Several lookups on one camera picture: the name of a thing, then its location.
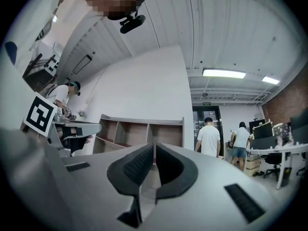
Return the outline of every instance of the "person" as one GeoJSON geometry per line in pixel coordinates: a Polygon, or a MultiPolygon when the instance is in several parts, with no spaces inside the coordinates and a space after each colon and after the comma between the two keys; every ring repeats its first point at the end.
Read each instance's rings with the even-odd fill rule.
{"type": "MultiPolygon", "coordinates": [[[[34,91],[22,79],[36,42],[49,32],[58,6],[64,0],[29,0],[24,5],[0,48],[0,127],[20,129],[34,91]]],[[[137,10],[143,0],[86,0],[99,16],[120,18],[137,10]]]]}
{"type": "Polygon", "coordinates": [[[220,152],[220,134],[216,127],[213,126],[213,119],[207,117],[205,127],[201,128],[198,134],[198,142],[195,151],[201,146],[201,153],[208,156],[219,156],[220,152]]]}
{"type": "Polygon", "coordinates": [[[233,146],[231,164],[235,165],[237,159],[240,162],[240,170],[244,171],[244,158],[246,156],[247,141],[251,140],[250,133],[246,130],[246,125],[242,121],[240,127],[232,133],[230,147],[233,146]]]}
{"type": "Polygon", "coordinates": [[[68,96],[71,95],[80,95],[80,83],[78,81],[66,83],[60,86],[51,87],[47,93],[45,98],[54,103],[58,107],[62,108],[65,117],[71,117],[69,112],[67,112],[66,100],[68,96]]]}

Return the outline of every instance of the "wooden cabinet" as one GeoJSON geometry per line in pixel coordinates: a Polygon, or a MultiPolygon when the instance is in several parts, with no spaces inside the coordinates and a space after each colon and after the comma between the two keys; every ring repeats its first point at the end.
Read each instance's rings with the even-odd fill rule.
{"type": "Polygon", "coordinates": [[[184,145],[184,118],[141,120],[102,115],[100,124],[102,130],[96,135],[94,154],[147,143],[184,145]]]}

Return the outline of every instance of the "white ceiling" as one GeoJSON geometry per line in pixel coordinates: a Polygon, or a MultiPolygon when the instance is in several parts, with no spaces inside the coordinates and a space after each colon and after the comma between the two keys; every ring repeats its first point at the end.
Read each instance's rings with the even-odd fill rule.
{"type": "Polygon", "coordinates": [[[93,60],[75,80],[125,58],[179,44],[193,103],[257,104],[288,84],[306,61],[306,35],[280,0],[146,0],[139,14],[145,15],[145,23],[121,34],[119,21],[89,13],[64,48],[60,79],[71,78],[86,54],[93,60]],[[201,76],[204,67],[247,75],[207,78],[201,76]],[[280,80],[280,86],[262,82],[264,76],[280,80]]]}

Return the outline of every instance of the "red brick wall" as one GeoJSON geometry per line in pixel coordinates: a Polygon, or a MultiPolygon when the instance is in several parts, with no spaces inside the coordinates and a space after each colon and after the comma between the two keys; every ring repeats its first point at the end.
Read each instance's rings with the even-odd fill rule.
{"type": "Polygon", "coordinates": [[[308,63],[300,73],[270,101],[262,105],[264,116],[273,125],[287,123],[290,117],[308,107],[308,63]]]}

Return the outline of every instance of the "white desk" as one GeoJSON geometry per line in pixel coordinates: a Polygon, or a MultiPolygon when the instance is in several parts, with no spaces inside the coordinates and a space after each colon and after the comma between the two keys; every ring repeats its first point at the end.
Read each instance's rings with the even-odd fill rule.
{"type": "Polygon", "coordinates": [[[247,154],[257,154],[257,155],[268,155],[271,153],[282,153],[282,162],[281,162],[281,167],[280,167],[280,174],[279,174],[279,179],[278,183],[276,186],[276,189],[278,190],[281,186],[282,182],[282,177],[283,177],[283,172],[285,168],[285,154],[287,152],[290,152],[290,165],[289,167],[292,166],[292,154],[297,154],[297,153],[302,153],[302,152],[308,152],[308,144],[300,144],[300,145],[291,145],[291,146],[283,146],[283,147],[276,147],[275,149],[267,149],[267,150],[251,150],[247,149],[246,150],[246,158],[245,158],[245,166],[244,170],[246,170],[246,162],[247,162],[247,154]]]}

